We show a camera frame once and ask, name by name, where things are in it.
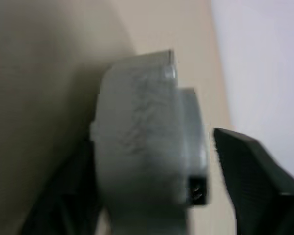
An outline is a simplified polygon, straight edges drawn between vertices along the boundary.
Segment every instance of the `gray metal part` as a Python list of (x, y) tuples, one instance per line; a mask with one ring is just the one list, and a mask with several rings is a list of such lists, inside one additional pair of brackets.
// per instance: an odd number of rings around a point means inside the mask
[[(191, 171), (206, 172), (197, 160), (190, 167), (200, 129), (185, 124), (196, 112), (185, 118), (182, 104), (192, 98), (177, 89), (171, 51), (119, 62), (106, 73), (91, 138), (114, 235), (187, 234), (187, 180)], [(189, 145), (184, 129), (192, 133)]]

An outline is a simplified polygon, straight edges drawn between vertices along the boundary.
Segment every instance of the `beige wall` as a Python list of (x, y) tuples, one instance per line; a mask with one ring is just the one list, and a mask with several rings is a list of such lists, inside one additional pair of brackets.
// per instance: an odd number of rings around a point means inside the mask
[(107, 64), (173, 48), (195, 87), (211, 157), (211, 204), (193, 234), (234, 234), (211, 130), (230, 127), (208, 0), (0, 0), (0, 235), (16, 234), (47, 178), (88, 128)]

